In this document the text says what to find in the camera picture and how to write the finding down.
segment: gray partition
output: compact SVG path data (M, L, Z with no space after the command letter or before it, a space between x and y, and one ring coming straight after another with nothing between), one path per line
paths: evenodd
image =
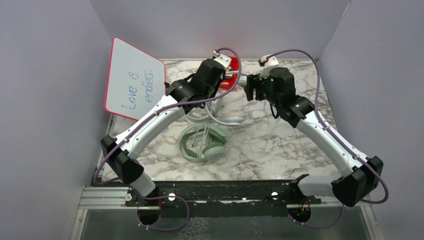
M384 239L422 239L424 1L354 0L319 61L340 132L384 161ZM382 198L382 189L373 199Z
M67 239L106 129L111 41L87 0L1 1L0 23L0 239Z
M242 58L287 48L319 58L350 0L90 2L110 38L119 36L158 58L206 58L219 47L234 48Z

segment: white headphones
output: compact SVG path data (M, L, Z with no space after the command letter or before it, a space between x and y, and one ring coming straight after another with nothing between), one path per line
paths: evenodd
M242 112L228 112L228 113L222 113L219 119L215 117L215 114L217 113L218 109L221 107L223 103L223 98L219 98L218 100L213 101L212 103L207 102L205 104L205 111L207 115L198 117L194 115L192 112L189 112L186 114L187 118L189 118L191 121L195 123L204 122L206 119L211 118L218 124L229 126L229 127L235 127L235 126L241 126L242 122L245 121L245 115Z
M200 149L197 152L188 149L187 141L193 136L194 146L198 134L203 132ZM183 158L192 162L215 162L225 156L227 134L218 126L207 123L194 124L187 127L178 138L178 150Z

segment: purple cable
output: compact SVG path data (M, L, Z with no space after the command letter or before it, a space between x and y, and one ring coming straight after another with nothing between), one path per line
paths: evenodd
M237 86L237 83L239 82L239 80L240 80L240 76L242 75L242 61L240 60L240 57L239 57L239 55L237 54L237 52L236 51L234 51L233 49L231 49L231 48L229 48L229 47L221 47L221 48L218 48L218 49L216 49L215 50L215 52L217 52L217 53L219 53L220 51L223 51L223 50L227 50L227 51L230 51L231 53L233 53L234 55L235 55L235 57L237 58L237 61L238 61L238 74L237 74L237 78L235 79L235 84L234 85L232 85L227 91L225 91L224 93L222 93L222 94L220 94L220 95L218 95L218 96L215 96L215 97L212 97L212 98L208 98L208 99L203 99L203 100L196 100L196 101L186 101L186 102L178 102L178 103L175 103L175 104L171 104L171 105L168 105L168 106L164 106L164 107L162 107L161 109L159 109L159 110L157 110L156 112L158 113L158 114L160 114L161 112L163 112L163 111L165 111L165 110L168 110L168 109L171 109L171 108L175 108L175 107L181 107L181 106L184 106L184 105L188 105L188 104L203 104L203 103L206 103L206 102L212 102L212 101L215 101L215 100L217 100L217 99L220 99L220 98L222 98L222 97L224 97L225 95L227 95L227 94L229 94L236 86ZM155 114L152 114L152 115L149 115L148 117L146 117L146 119L144 119L137 127L135 127L134 128L134 130L132 130L127 136L126 136L126 139L130 139L138 130L140 130L147 122L149 122L152 118L154 118L156 115ZM103 182L99 182L98 181L98 177L99 177L99 174L100 174L100 171L102 170L102 168L103 168L103 166L106 164L106 162L109 160L109 158L111 157L111 155L112 154L114 154L114 152L117 150L117 149L119 149L123 144L124 144L125 142L124 141L121 141L120 143L118 143L104 158L103 158L103 160L100 162L100 165L98 166L98 168L97 168L97 170L95 171L95 174L94 174L94 179L93 179L93 182L95 183L95 184L106 184L106 183L111 183L111 182L113 182L113 181L116 181L116 180L119 180L119 178L118 177L116 177L116 178L113 178L113 179L109 179L109 180L107 180L107 181L103 181ZM157 199L164 199L164 198L168 198L169 196L158 196L158 197L145 197L145 196L141 196L142 198L144 198L144 199L146 199L146 200L157 200ZM178 226L178 227L175 227L175 228L170 228L170 229L162 229L162 228L154 228L154 227L150 227L151 229L155 229L155 230L159 230L159 231L174 231L174 230L177 230L177 229L180 229L180 228L182 228L182 227L184 227L184 225L189 221L189 217L190 217L190 209L189 209L189 205L187 204L187 202L183 199L183 198L181 198L181 197L179 197L179 196L175 196L175 198L177 198L177 199L180 199L181 201L183 201L184 202L184 204L185 204L185 206L187 207L187 217L186 217L186 219L185 219L185 221L184 221L184 223L183 224L181 224L180 226Z
M315 94L315 107L314 107L314 111L315 111L315 115L318 118L319 122L324 126L324 128L327 127L327 124L324 122L324 120L321 118L320 116L320 111L318 109L318 97L320 95L320 73L318 71L318 65L317 65L317 61L315 61L315 59L307 52L300 50L300 49L287 49L287 50L282 50L282 51L278 51L276 53L273 53L269 56L266 57L266 59L268 60L269 58L272 58L276 55L279 54L283 54L283 53L287 53L287 52L300 52L303 53L305 55L307 55L311 60L313 65L315 66L315 70L316 70L316 77L317 77L317 84L316 84L316 94ZM330 135L346 150L348 151L352 156L356 156L356 153L354 151L352 151L330 128L327 129L327 131L330 133ZM368 204L382 204L384 202L387 201L387 199L389 198L389 189L386 185L386 183L383 181L382 177L362 158L356 156L356 159L362 163L363 165L365 165L366 168L369 169L369 171L374 174L374 176L378 179L378 181L381 183L383 189L384 189L384 197L381 200L378 201L372 201L372 200L366 200L366 199L362 199L361 201L364 203L368 203Z
M185 219L182 222L182 224L179 225L179 226L176 226L176 227L173 227L173 228L160 228L160 227L154 227L154 226L150 226L150 225L144 225L142 223L142 221L140 220L139 216L137 215L137 220L139 222L139 225L138 226L143 226L146 229L153 229L153 230L158 230L158 231L163 231L163 232L172 232L172 231L175 231L175 230L178 230L178 229L184 227L189 222L189 219L190 219L190 207L189 207L189 204L187 203L187 201L184 200L182 197L180 197L180 196L172 196L172 197L170 197L170 196L146 197L146 196L142 196L140 194L138 194L138 195L142 199L144 199L144 200L158 200L158 199L166 199L166 198L176 198L176 199L181 200L184 203L185 207L187 208L187 216L185 217Z
M310 229L329 229L329 228L337 225L342 220L344 213L345 213L345 205L341 205L340 215L338 216L338 218L333 223L326 225L326 226L313 226L313 225L302 224L301 222L296 221L290 214L288 216L291 219L293 219L293 221L295 223L301 225L302 227L306 227L306 228L310 228Z

